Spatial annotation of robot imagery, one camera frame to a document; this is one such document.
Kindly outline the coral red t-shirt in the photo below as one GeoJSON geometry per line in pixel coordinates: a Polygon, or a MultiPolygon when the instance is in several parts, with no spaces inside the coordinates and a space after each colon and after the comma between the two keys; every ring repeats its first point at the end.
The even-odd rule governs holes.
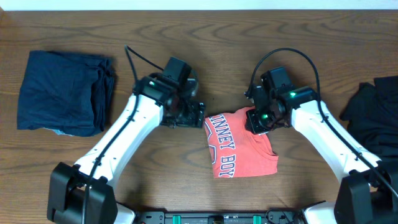
{"type": "Polygon", "coordinates": [[[214,178],[258,177],[277,173],[279,157],[265,134],[246,129],[246,112],[221,113],[205,118],[205,132],[214,178]]]}

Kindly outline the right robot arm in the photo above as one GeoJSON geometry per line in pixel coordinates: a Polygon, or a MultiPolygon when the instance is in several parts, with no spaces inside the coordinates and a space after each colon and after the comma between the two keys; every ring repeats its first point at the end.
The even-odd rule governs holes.
{"type": "Polygon", "coordinates": [[[246,127],[254,134],[293,127],[318,151],[340,183],[335,202],[309,205],[294,223],[397,223],[397,165],[358,143],[330,114],[320,94],[296,87],[285,68],[250,83],[246,97],[254,108],[246,127]]]}

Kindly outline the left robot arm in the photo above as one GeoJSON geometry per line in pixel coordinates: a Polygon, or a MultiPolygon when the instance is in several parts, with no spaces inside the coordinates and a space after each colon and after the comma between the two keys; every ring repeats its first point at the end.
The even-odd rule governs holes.
{"type": "Polygon", "coordinates": [[[119,118],[101,140],[70,166],[50,175],[47,218],[54,223],[133,223],[136,214],[117,203],[119,178],[145,138],[158,126],[201,128],[205,105],[193,97],[195,72],[172,57],[159,73],[140,79],[119,118]]]}

